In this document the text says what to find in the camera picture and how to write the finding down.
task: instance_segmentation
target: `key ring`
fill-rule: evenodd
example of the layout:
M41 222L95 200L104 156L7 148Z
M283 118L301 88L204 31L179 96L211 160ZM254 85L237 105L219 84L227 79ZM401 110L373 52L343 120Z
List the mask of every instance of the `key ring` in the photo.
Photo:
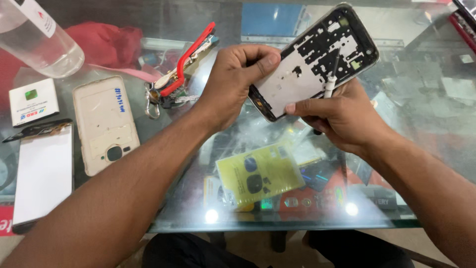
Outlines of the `key ring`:
M150 89L154 87L154 83L146 82L145 87L146 87L146 99L147 99L145 113L150 119L157 119L160 116L159 104L150 101ZM155 107L155 115L150 113L150 105L153 105Z

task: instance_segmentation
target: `plastic bottle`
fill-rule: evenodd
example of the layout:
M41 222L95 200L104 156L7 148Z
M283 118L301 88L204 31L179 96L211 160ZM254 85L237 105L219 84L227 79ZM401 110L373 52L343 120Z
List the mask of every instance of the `plastic bottle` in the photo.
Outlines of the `plastic bottle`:
M0 0L0 47L48 77L74 74L84 63L83 50L37 3L33 5L31 12L39 16L34 19L47 18L45 25L49 23L54 33L48 37L14 3Z

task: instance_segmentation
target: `glass tabletop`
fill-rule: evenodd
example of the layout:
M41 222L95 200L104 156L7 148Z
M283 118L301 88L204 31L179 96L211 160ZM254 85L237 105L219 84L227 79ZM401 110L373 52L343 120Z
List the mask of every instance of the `glass tabletop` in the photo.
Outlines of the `glass tabletop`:
M187 95L200 95L220 48L239 43L284 48L339 1L38 3L64 29L85 21L141 29L135 68L151 67L160 75L175 68L178 57L214 21L219 44L185 70ZM356 0L350 4L380 51L379 62L358 76L370 99L377 101L377 112L397 132L475 182L476 58L447 19L456 7L447 0ZM84 64L74 75L55 79L60 114L41 122L71 118L76 124L72 89L113 75L124 80L141 144L194 103L160 108L159 119L151 120L144 113L142 79ZM44 78L21 67L10 83L16 88ZM6 82L3 79L0 75L1 83ZM12 128L8 90L0 92L2 139L20 131ZM89 177L84 171L77 126L74 138L75 187L79 187ZM289 145L306 185L235 208L224 194L216 161L282 142ZM18 142L0 144L0 204L14 202L18 154ZM191 157L167 192L149 232L418 226L401 196L362 159L341 152L298 117L268 123L246 101L236 122L209 138Z

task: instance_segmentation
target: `red label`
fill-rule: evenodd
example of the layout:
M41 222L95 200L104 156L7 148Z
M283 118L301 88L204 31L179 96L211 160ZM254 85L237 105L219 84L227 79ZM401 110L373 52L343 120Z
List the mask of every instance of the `red label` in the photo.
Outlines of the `red label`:
M37 111L34 111L34 112L32 112L32 113L27 114L27 117L30 117L30 116L32 116L32 115L36 115L37 113L38 113Z
M13 206L0 206L0 237L15 235L11 231Z

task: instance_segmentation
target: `floor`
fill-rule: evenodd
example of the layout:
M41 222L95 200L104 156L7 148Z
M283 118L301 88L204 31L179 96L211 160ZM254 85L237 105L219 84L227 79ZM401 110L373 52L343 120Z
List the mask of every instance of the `floor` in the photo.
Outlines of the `floor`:
M427 257L456 266L433 245L421 228L369 229L361 231ZM268 232L229 232L225 234L225 238L229 252L254 262L260 268L266 268L269 265L272 265L274 268L334 267L332 263L326 260L317 251L302 245L301 239L304 234L305 231L288 232L288 242L284 253L276 253L271 250ZM197 233L196 235L208 240L207 235L204 233ZM153 234L146 234L144 238L151 239L153 236ZM22 236L0 237L0 262L15 248L21 239ZM120 267L140 267L140 256L141 251L124 261ZM427 266L415 262L415 267L426 268Z

